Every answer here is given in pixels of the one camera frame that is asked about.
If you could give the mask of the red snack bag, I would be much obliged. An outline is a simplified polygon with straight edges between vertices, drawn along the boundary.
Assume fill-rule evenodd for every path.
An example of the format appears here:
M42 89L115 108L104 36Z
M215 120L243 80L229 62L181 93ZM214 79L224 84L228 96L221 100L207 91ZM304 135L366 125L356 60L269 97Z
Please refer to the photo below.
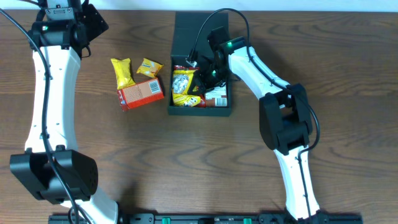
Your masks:
M184 66L181 66L181 65L175 65L174 66L174 70L193 70L194 73L199 74L199 72L197 71L198 70L197 68L184 67ZM197 96L199 96L201 98L201 102L198 105L194 106L194 107L204 108L206 106L204 95L197 95Z

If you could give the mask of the brown Pocky box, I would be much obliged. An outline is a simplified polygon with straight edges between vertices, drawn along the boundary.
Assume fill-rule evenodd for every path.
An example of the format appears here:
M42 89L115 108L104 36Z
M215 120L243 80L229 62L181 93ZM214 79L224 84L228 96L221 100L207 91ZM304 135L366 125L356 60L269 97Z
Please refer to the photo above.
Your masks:
M218 86L205 93L205 103L206 107L227 107L228 96L226 86Z

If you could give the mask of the dark green box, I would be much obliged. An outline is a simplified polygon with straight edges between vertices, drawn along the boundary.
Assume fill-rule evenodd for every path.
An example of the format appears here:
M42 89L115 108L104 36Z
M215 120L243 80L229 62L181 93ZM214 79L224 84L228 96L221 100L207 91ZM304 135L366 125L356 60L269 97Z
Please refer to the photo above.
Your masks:
M209 21L206 18L209 12L183 12L175 13L174 37L172 41L172 49L170 53L171 71L174 66L181 65L186 67L188 63L186 58L190 53L194 43L198 40L196 51L200 56L204 55L213 58L213 52L209 46L207 36L216 28L223 26L226 30L228 27L227 13L219 13L214 15ZM169 105L167 111L169 115L177 116L219 116L228 117L232 112L232 82L226 82L227 105L225 107L183 107L175 106L172 100L172 94L169 95Z

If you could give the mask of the orange red snack box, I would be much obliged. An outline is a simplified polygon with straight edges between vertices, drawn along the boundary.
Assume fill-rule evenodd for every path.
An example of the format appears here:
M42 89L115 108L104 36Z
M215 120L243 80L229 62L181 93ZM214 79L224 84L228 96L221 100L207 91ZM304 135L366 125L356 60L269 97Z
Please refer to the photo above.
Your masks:
M164 99L164 93L158 78L123 88L116 93L123 111Z

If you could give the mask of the yellow sunflower seed bag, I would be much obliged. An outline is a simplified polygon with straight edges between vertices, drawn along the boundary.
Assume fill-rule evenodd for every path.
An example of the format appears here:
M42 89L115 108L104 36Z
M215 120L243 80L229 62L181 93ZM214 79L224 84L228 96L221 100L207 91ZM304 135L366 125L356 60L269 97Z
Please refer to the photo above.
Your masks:
M201 102L197 95L189 95L193 81L193 70L174 70L172 74L172 99L174 106L194 107Z

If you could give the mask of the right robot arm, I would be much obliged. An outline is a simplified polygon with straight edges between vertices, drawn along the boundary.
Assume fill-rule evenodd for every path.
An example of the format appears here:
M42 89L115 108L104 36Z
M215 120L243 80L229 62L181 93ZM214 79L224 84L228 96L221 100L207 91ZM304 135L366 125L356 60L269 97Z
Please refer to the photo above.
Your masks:
M221 86L231 74L249 87L259 100L261 137L280 164L285 207L294 220L312 221L320 209L307 161L315 113L308 105L304 87L279 78L244 37L231 39L224 27L213 29L207 41L214 56L205 58L197 71L199 89Z

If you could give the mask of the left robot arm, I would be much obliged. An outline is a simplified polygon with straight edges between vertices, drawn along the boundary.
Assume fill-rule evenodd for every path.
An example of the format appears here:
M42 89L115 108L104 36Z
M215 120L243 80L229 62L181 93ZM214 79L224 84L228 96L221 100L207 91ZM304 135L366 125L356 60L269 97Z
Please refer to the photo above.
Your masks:
M32 124L10 170L33 198L67 207L66 223L117 223L118 204L99 188L95 160L78 151L74 125L83 51L108 25L87 0L37 4L36 20L25 31L35 67Z

